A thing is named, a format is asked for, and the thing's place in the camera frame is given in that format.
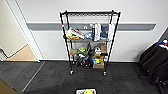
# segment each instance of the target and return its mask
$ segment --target caster wheel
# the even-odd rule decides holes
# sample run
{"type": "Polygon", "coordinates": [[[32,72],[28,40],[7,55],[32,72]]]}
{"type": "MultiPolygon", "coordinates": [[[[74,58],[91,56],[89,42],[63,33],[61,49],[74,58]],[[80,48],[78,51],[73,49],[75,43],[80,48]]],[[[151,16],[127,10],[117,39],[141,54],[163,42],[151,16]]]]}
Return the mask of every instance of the caster wheel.
{"type": "Polygon", "coordinates": [[[106,75],[106,72],[103,72],[103,75],[106,75]]]}
{"type": "Polygon", "coordinates": [[[76,62],[72,62],[72,64],[73,64],[73,65],[75,65],[75,64],[76,64],[76,62]]]}
{"type": "Polygon", "coordinates": [[[70,71],[70,74],[72,75],[72,74],[73,74],[73,71],[70,71]]]}

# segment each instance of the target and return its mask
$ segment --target green item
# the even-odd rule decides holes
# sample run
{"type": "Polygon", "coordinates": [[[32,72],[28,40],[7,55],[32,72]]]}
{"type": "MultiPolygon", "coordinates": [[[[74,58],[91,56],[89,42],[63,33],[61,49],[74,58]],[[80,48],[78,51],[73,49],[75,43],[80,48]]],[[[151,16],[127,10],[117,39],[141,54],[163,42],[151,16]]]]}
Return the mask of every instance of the green item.
{"type": "Polygon", "coordinates": [[[79,48],[79,53],[85,53],[85,47],[80,47],[79,48]]]}

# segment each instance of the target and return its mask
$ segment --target box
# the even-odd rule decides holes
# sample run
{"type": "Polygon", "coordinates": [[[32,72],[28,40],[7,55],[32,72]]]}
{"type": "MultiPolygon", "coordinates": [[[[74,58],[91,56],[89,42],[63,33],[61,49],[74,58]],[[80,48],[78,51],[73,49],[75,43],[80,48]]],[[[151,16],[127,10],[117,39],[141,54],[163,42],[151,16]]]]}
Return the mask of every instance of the box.
{"type": "Polygon", "coordinates": [[[94,69],[103,69],[104,68],[104,62],[102,61],[99,64],[93,64],[94,69]]]}
{"type": "Polygon", "coordinates": [[[70,55],[77,55],[78,50],[77,49],[71,49],[70,55]]]}

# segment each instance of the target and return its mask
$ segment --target gray carpet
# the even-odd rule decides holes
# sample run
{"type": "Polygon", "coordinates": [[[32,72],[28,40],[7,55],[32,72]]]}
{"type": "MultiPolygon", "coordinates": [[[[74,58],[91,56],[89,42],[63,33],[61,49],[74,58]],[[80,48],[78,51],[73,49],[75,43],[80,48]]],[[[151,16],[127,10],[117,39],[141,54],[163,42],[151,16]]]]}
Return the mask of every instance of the gray carpet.
{"type": "MultiPolygon", "coordinates": [[[[84,69],[73,65],[70,75],[68,62],[46,63],[25,91],[25,94],[76,94],[78,89],[96,89],[97,94],[159,94],[151,79],[144,75],[136,63],[109,63],[106,76],[101,69],[84,69]]],[[[42,63],[0,62],[0,73],[20,88],[24,88],[42,63]]],[[[168,87],[163,86],[165,94],[168,87]]]]}

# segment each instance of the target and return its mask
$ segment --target wall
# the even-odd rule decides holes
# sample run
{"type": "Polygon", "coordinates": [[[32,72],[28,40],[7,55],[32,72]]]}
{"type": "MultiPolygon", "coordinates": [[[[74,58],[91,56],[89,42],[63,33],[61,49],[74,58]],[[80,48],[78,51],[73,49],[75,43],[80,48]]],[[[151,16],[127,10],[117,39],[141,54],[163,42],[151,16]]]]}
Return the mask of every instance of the wall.
{"type": "Polygon", "coordinates": [[[25,45],[27,45],[27,42],[14,15],[7,3],[0,0],[0,48],[9,57],[25,45]]]}
{"type": "MultiPolygon", "coordinates": [[[[118,31],[110,61],[135,62],[168,26],[167,0],[16,0],[27,23],[60,23],[59,12],[121,11],[120,23],[155,23],[151,31],[118,31]]],[[[44,59],[67,59],[60,31],[33,31],[44,59]]]]}

